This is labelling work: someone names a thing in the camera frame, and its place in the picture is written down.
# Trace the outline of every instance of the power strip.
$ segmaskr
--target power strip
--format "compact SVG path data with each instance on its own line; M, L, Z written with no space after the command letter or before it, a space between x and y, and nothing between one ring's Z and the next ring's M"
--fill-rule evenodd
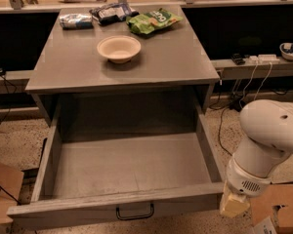
M258 60L260 63L263 62L271 62L271 63L279 63L280 59L276 57L276 55L258 55Z
M258 57L256 57L256 56L250 56L248 59L253 64L257 64L258 63Z

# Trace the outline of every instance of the green snack bag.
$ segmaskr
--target green snack bag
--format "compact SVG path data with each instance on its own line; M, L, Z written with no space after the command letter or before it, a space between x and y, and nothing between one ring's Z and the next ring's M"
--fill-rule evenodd
M182 17L176 16L164 9L159 9L158 11L139 14L133 18L127 17L126 22L131 32L135 34L150 34L182 19Z

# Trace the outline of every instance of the chip bag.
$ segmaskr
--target chip bag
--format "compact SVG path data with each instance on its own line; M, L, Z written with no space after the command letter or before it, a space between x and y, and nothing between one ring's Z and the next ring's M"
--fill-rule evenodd
M117 21L124 21L126 17L133 17L139 12L131 8L127 3L106 4L90 10L90 14L99 25L108 25Z
M139 14L133 18L127 17L126 22L131 32L135 34L150 34L182 19L182 17L176 16L164 9L159 9L158 11Z

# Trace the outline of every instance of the drawer handle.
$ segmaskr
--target drawer handle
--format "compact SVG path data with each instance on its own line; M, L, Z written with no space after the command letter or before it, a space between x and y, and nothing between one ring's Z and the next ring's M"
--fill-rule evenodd
M121 216L119 208L116 208L116 216L119 220L128 221L128 220L137 220L137 219L144 219L149 218L154 215L154 204L149 205L149 214L141 214L141 215L132 215L132 216Z

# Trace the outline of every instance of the cardboard box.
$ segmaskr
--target cardboard box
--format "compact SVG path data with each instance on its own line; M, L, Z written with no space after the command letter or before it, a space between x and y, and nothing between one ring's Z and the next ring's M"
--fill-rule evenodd
M270 185L251 199L253 226L269 217L278 234L293 234L293 184Z
M16 199L19 199L22 178L23 172L0 163L0 185ZM11 225L12 220L6 212L16 204L14 199L0 189L0 233L6 233L7 227Z
M271 218L268 216L263 221L250 228L246 234L276 234Z

